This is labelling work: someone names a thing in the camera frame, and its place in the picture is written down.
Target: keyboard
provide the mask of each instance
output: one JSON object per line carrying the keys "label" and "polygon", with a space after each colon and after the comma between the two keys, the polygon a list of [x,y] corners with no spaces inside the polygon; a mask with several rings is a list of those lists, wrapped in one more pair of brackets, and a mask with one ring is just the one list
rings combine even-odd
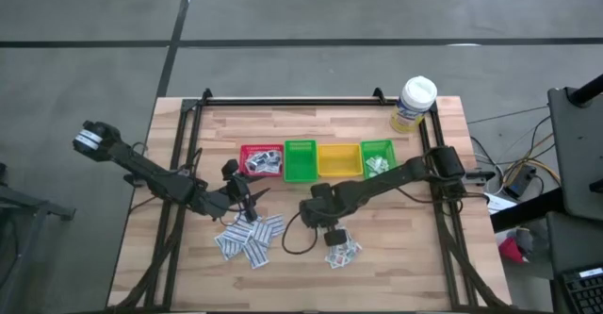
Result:
{"label": "keyboard", "polygon": [[603,314],[603,266],[561,275],[564,295],[577,314]]}

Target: white bottle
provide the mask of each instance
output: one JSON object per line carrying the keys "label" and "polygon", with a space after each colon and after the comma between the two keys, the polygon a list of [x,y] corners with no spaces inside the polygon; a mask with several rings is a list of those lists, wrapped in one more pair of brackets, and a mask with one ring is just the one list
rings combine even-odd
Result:
{"label": "white bottle", "polygon": [[425,112],[432,107],[437,88],[428,78],[417,76],[406,82],[389,123],[399,132],[415,131]]}

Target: plastic bin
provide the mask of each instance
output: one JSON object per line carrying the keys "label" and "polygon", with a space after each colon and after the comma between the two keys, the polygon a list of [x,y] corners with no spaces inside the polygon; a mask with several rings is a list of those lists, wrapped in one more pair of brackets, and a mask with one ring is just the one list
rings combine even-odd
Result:
{"label": "plastic bin", "polygon": [[317,142],[315,140],[286,140],[284,164],[285,182],[315,182],[318,180]]}
{"label": "plastic bin", "polygon": [[238,169],[249,176],[281,176],[283,174],[283,164],[281,164],[281,171],[278,174],[271,173],[254,173],[250,172],[245,165],[247,157],[261,151],[276,150],[281,152],[283,156],[283,145],[282,144],[252,144],[252,145],[241,145],[241,153],[238,157]]}
{"label": "plastic bin", "polygon": [[362,149],[362,162],[365,167],[365,178],[369,178],[368,174],[371,172],[367,165],[367,160],[371,157],[380,156],[387,159],[389,169],[398,166],[394,143],[391,140],[364,140],[360,143],[360,147]]}
{"label": "plastic bin", "polygon": [[318,174],[325,177],[361,175],[362,154],[358,144],[320,144]]}

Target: green bin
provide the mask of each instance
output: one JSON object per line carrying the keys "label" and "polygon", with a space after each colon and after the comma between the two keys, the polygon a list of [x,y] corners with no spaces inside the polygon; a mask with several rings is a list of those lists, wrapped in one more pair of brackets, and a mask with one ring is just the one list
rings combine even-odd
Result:
{"label": "green bin", "polygon": [[394,143],[391,140],[364,140],[360,143],[360,150],[362,151],[362,162],[365,165],[365,178],[370,178],[368,174],[371,169],[367,165],[367,160],[371,157],[380,156],[387,159],[389,169],[398,166]]}
{"label": "green bin", "polygon": [[284,171],[284,180],[288,183],[318,180],[317,142],[286,140]]}

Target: yellow bin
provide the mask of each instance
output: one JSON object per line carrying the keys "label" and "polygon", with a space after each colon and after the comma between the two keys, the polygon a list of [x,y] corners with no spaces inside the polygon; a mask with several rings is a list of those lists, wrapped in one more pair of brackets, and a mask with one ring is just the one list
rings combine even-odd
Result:
{"label": "yellow bin", "polygon": [[363,172],[360,144],[319,144],[318,174],[324,177],[347,177]]}

